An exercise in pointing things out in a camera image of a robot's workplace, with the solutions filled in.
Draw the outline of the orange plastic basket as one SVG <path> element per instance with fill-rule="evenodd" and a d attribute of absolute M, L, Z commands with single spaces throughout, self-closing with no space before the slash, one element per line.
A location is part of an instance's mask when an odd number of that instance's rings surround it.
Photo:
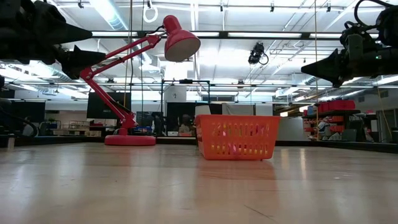
<path fill-rule="evenodd" d="M 207 160 L 270 159 L 280 120 L 280 116 L 198 115 L 199 151 Z"/>

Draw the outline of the person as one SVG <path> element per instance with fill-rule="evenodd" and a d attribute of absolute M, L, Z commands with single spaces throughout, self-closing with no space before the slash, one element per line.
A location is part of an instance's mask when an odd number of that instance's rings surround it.
<path fill-rule="evenodd" d="M 192 136 L 194 134 L 194 130 L 195 130 L 195 128 L 193 127 L 190 116 L 187 114 L 184 114 L 182 116 L 182 123 L 179 127 L 178 132 L 180 134 L 189 134 L 190 136 Z"/>
<path fill-rule="evenodd" d="M 34 124 L 30 123 L 31 117 L 25 117 L 25 123 L 22 130 L 22 135 L 27 137 L 36 137 L 38 134 L 37 127 Z"/>

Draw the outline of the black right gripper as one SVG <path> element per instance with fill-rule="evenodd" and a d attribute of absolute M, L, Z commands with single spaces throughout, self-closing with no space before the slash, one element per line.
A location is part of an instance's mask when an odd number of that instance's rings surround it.
<path fill-rule="evenodd" d="M 302 73 L 313 76 L 316 80 L 326 80 L 333 88 L 340 87 L 345 81 L 355 77 L 376 78 L 380 75 L 398 74 L 398 47 L 382 47 L 377 50 L 356 53 L 352 57 L 348 50 L 335 49 L 327 58 L 305 65 Z M 319 68 L 335 68 L 340 64 L 340 74 L 317 70 Z"/>

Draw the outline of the grey cabinet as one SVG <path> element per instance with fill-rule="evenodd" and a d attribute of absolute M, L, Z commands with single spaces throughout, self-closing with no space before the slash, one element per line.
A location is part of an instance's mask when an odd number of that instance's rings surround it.
<path fill-rule="evenodd" d="M 278 141 L 306 141 L 307 137 L 303 130 L 302 118 L 281 118 L 279 123 Z"/>

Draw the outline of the red desk lamp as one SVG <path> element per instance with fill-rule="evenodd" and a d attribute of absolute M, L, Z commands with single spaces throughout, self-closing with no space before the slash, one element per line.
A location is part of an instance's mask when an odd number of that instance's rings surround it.
<path fill-rule="evenodd" d="M 163 35 L 167 37 L 164 55 L 165 59 L 169 62 L 182 62 L 192 55 L 195 55 L 201 46 L 199 38 L 192 32 L 183 29 L 177 17 L 173 15 L 164 17 L 163 23 L 159 28 L 164 30 L 163 33 L 157 34 L 155 31 L 147 33 L 143 38 L 105 55 L 105 58 L 109 59 L 121 52 L 133 49 L 135 46 L 141 45 L 144 42 L 147 43 L 145 47 L 139 50 L 132 50 L 132 52 L 126 56 L 119 57 L 95 70 L 93 70 L 91 66 L 88 66 L 80 73 L 80 77 L 95 91 L 111 111 L 116 114 L 121 122 L 121 127 L 118 129 L 117 134 L 107 135 L 105 137 L 104 143 L 107 146 L 154 146 L 156 144 L 156 138 L 153 136 L 130 135 L 130 131 L 137 126 L 134 120 L 134 113 L 123 105 L 120 105 L 105 92 L 94 81 L 94 76 L 120 63 L 124 63 L 135 56 L 141 55 L 147 50 L 153 49 L 160 42 Z"/>

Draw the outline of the white panel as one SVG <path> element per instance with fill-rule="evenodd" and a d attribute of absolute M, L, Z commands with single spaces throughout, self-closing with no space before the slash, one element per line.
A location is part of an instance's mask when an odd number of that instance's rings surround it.
<path fill-rule="evenodd" d="M 245 115 L 245 116 L 272 116 L 273 107 L 268 104 L 239 104 L 222 103 L 223 115 Z"/>

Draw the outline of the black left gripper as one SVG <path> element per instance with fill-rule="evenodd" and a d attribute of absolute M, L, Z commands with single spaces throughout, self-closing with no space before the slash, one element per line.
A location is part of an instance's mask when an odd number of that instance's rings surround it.
<path fill-rule="evenodd" d="M 81 50 L 64 52 L 64 43 L 92 38 L 92 32 L 66 22 L 58 9 L 47 2 L 9 0 L 9 60 L 21 64 L 41 61 L 51 65 L 62 59 L 62 71 L 72 80 L 86 67 L 102 62 L 106 54 Z"/>

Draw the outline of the white numbered pillar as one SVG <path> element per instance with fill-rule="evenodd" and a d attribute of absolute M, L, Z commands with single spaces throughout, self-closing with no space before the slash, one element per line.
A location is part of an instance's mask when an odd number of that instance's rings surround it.
<path fill-rule="evenodd" d="M 164 90 L 164 101 L 184 103 L 187 100 L 187 87 L 169 86 Z"/>

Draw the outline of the black storage shelf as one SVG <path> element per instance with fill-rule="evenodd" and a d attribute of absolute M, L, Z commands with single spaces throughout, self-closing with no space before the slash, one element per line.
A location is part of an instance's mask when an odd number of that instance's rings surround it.
<path fill-rule="evenodd" d="M 336 110 L 318 112 L 318 104 L 309 106 L 303 112 L 303 130 L 311 141 L 341 141 L 343 132 L 349 128 L 360 110 Z"/>

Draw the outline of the black monitor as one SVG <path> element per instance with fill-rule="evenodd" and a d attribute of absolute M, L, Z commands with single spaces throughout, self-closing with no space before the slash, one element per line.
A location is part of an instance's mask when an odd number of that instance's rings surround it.
<path fill-rule="evenodd" d="M 166 108 L 166 130 L 169 131 L 177 131 L 182 123 L 182 116 L 187 114 L 190 116 L 193 127 L 195 120 L 195 107 L 200 105 L 209 105 L 211 114 L 222 114 L 222 106 L 221 104 L 214 103 L 167 103 Z"/>
<path fill-rule="evenodd" d="M 29 118 L 32 123 L 41 123 L 45 119 L 44 102 L 12 102 L 12 112 L 21 118 Z"/>
<path fill-rule="evenodd" d="M 108 95 L 127 109 L 131 109 L 131 94 L 108 92 Z M 118 116 L 110 107 L 96 94 L 90 93 L 88 97 L 88 106 L 86 112 L 87 118 L 92 119 L 118 119 Z"/>

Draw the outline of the black overhead crossbar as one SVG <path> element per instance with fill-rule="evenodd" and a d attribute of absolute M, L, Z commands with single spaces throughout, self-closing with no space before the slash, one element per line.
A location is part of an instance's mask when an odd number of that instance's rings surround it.
<path fill-rule="evenodd" d="M 97 39 L 133 39 L 143 38 L 146 31 L 92 31 Z M 258 40 L 339 40 L 338 32 L 237 32 L 237 31 L 192 31 L 200 39 L 258 39 Z"/>

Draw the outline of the black aluminium table frame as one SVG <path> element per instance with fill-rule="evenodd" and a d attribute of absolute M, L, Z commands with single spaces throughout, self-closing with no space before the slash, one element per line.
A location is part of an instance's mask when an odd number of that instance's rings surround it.
<path fill-rule="evenodd" d="M 72 144 L 81 142 L 104 143 L 102 137 L 84 136 L 39 136 L 35 138 L 16 138 L 15 146 L 39 146 L 48 144 Z M 159 137 L 157 144 L 182 144 L 195 145 L 195 138 Z M 374 142 L 347 142 L 347 141 L 280 141 L 276 140 L 276 146 L 280 147 L 330 147 L 338 149 L 351 149 L 358 151 L 383 152 L 398 154 L 398 144 L 374 143 Z"/>

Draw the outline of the black metal stand frame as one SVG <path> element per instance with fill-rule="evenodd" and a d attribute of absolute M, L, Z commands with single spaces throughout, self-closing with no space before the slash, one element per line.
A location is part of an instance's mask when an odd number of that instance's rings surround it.
<path fill-rule="evenodd" d="M 211 83 L 208 80 L 192 80 L 192 79 L 180 79 L 180 80 L 164 80 L 162 79 L 160 82 L 160 102 L 161 105 L 165 105 L 167 102 L 164 101 L 164 90 L 169 87 L 169 86 L 185 86 L 187 88 L 189 87 L 194 87 L 194 89 L 197 91 L 197 95 L 199 97 L 202 96 L 202 94 L 206 93 L 208 100 L 206 101 L 207 103 L 210 103 L 210 87 Z"/>

